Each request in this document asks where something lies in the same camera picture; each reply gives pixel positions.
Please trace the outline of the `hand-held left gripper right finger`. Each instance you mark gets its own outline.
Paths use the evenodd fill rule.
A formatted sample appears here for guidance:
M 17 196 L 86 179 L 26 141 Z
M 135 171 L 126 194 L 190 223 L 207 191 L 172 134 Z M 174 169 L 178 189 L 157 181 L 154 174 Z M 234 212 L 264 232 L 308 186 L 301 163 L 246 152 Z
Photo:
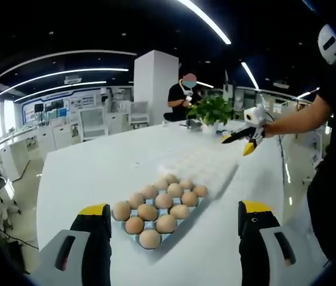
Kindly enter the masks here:
M 238 203 L 242 285 L 306 285 L 307 245 L 260 202 Z

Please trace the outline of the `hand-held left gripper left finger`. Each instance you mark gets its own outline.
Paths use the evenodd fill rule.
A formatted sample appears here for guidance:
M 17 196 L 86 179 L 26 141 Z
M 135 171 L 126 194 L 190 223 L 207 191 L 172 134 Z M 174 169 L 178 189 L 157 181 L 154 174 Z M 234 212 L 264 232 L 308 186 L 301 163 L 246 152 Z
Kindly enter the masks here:
M 82 209 L 40 252 L 39 285 L 110 285 L 111 212 L 108 204 Z

